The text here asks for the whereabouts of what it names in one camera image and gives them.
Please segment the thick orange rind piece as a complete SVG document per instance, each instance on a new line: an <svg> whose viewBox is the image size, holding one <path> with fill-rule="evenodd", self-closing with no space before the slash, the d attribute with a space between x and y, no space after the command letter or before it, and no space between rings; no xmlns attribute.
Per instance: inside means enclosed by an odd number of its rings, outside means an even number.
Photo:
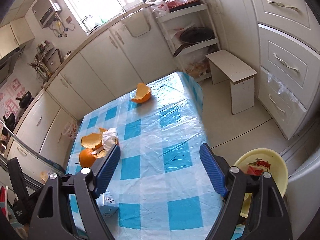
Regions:
<svg viewBox="0 0 320 240"><path fill-rule="evenodd" d="M97 159L105 157L106 154L106 150L102 150L97 154L93 154L92 149L85 148L79 154L79 164L82 168L91 167Z"/></svg>

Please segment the white tissue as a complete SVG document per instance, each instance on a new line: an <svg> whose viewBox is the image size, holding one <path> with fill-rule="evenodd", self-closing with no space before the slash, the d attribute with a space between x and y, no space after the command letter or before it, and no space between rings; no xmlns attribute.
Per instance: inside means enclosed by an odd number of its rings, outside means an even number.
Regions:
<svg viewBox="0 0 320 240"><path fill-rule="evenodd" d="M114 144L118 144L118 133L116 128L109 128L102 133L102 146L108 152Z"/></svg>

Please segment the curved orange peel piece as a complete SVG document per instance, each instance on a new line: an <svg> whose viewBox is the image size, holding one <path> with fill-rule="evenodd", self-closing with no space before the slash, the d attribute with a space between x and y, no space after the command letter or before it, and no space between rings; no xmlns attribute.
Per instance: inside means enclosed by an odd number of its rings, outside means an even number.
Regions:
<svg viewBox="0 0 320 240"><path fill-rule="evenodd" d="M134 103L145 103L151 98L151 88L144 83L137 85L136 94L131 99Z"/></svg>

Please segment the trash in yellow basin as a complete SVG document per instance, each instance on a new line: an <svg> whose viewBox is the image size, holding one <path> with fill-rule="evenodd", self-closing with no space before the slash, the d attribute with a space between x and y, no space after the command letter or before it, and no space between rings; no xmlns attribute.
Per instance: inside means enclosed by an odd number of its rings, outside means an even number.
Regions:
<svg viewBox="0 0 320 240"><path fill-rule="evenodd" d="M254 162L247 163L246 173L252 176L260 176L270 170L271 164L268 161L257 158Z"/></svg>

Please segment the yellow plastic trash basin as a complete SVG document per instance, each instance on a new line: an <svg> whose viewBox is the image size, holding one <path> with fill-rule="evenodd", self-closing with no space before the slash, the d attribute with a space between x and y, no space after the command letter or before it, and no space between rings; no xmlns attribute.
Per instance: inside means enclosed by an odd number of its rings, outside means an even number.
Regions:
<svg viewBox="0 0 320 240"><path fill-rule="evenodd" d="M250 193L248 220L253 222L275 220L279 223L281 219L289 218L283 197L270 172L252 176L245 174L237 166L231 166L227 171L232 183L228 195L228 207L231 208L233 217L239 217L244 196Z"/></svg>

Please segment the white lower kitchen cabinets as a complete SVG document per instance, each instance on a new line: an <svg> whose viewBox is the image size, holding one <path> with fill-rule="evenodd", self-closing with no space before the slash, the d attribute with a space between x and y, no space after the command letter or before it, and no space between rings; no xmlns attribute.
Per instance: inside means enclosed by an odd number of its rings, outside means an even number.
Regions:
<svg viewBox="0 0 320 240"><path fill-rule="evenodd" d="M37 154L64 165L72 141L70 121L176 70L150 8L133 12L81 45L57 69L17 126L17 136Z"/></svg>

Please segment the blue checkered plastic tablecloth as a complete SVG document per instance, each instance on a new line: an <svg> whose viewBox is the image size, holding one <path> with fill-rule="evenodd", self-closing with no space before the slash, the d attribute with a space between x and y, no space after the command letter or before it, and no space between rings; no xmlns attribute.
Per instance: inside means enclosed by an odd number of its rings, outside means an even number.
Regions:
<svg viewBox="0 0 320 240"><path fill-rule="evenodd" d="M222 198L199 156L207 141L202 88L182 72L149 87L146 103L134 103L128 93L83 118L66 171L80 171L83 136L115 128L120 161L107 190L117 211L105 219L114 238L205 239Z"/></svg>

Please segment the floral bag hanging on cabinet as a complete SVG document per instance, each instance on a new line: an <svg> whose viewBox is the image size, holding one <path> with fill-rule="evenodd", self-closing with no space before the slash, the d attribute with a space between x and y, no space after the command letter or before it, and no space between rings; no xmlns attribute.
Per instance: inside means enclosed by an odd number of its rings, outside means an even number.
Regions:
<svg viewBox="0 0 320 240"><path fill-rule="evenodd" d="M64 137L67 137L68 139L75 140L76 135L78 133L78 129L78 124L76 122L70 121L65 125L62 135Z"/></svg>

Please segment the small white wooden stool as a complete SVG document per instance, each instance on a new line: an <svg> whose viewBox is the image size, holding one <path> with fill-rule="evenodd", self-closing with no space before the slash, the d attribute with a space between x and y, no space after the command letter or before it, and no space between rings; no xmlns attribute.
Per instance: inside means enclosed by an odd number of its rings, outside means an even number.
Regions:
<svg viewBox="0 0 320 240"><path fill-rule="evenodd" d="M232 114L254 106L254 78L257 72L226 50L206 55L213 84L228 80L231 89Z"/></svg>

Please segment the clear plastic bag in drawer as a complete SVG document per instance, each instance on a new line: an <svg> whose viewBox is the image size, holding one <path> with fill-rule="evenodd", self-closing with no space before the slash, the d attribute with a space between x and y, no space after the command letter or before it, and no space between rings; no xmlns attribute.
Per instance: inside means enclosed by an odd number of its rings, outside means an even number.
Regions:
<svg viewBox="0 0 320 240"><path fill-rule="evenodd" d="M281 80L276 78L270 72L267 73L267 82L271 85L271 87L276 91L278 95L284 94L286 95L290 101L298 102L298 98L289 90Z"/></svg>

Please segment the black kettle on stove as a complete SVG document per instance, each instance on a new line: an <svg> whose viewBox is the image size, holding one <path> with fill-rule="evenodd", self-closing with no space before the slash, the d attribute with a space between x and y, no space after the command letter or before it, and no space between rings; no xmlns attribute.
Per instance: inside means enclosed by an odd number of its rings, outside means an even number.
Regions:
<svg viewBox="0 0 320 240"><path fill-rule="evenodd" d="M21 109L26 109L30 103L33 101L31 92L27 91L22 95L21 98L17 97L16 100L19 101L18 105Z"/></svg>

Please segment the black frying pan with lid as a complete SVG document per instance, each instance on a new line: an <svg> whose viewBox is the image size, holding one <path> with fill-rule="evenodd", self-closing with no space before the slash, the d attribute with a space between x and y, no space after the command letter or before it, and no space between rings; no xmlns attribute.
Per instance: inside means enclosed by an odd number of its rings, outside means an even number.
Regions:
<svg viewBox="0 0 320 240"><path fill-rule="evenodd" d="M181 33L179 41L182 43L174 52L178 56L184 48L205 42L214 38L214 32L208 27L191 27Z"/></svg>

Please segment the white tiered storage rack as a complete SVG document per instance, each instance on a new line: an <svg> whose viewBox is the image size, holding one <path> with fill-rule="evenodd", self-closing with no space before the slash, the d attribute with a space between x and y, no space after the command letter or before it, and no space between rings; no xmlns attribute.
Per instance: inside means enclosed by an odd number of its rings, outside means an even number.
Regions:
<svg viewBox="0 0 320 240"><path fill-rule="evenodd" d="M191 0L168 8L152 6L157 24L179 70L202 82L212 77L207 55L221 49L209 5Z"/></svg>

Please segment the utensil rack on counter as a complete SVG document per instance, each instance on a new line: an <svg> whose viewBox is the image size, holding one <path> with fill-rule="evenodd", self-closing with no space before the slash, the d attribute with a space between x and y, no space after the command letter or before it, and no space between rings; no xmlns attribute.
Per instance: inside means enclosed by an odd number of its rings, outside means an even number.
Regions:
<svg viewBox="0 0 320 240"><path fill-rule="evenodd" d="M28 65L35 70L37 79L46 83L61 65L61 53L47 40L38 44L36 51L34 61Z"/></svg>

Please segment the white drawer cabinet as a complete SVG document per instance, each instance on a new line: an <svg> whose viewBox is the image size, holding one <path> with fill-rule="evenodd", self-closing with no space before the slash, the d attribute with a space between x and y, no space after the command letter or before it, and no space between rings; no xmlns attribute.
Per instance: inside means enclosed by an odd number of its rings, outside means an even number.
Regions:
<svg viewBox="0 0 320 240"><path fill-rule="evenodd" d="M294 137L319 110L319 22L307 0L252 0L260 38L258 99L284 137ZM270 72L298 98L278 95Z"/></svg>

